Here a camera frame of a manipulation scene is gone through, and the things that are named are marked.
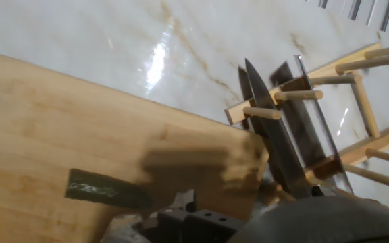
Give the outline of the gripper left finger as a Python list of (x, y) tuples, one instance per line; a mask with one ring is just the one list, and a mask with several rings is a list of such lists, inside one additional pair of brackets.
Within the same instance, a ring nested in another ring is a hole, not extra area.
[(197, 209), (194, 190), (177, 193), (173, 203), (157, 213), (161, 242), (227, 242), (245, 224), (245, 221), (215, 211)]

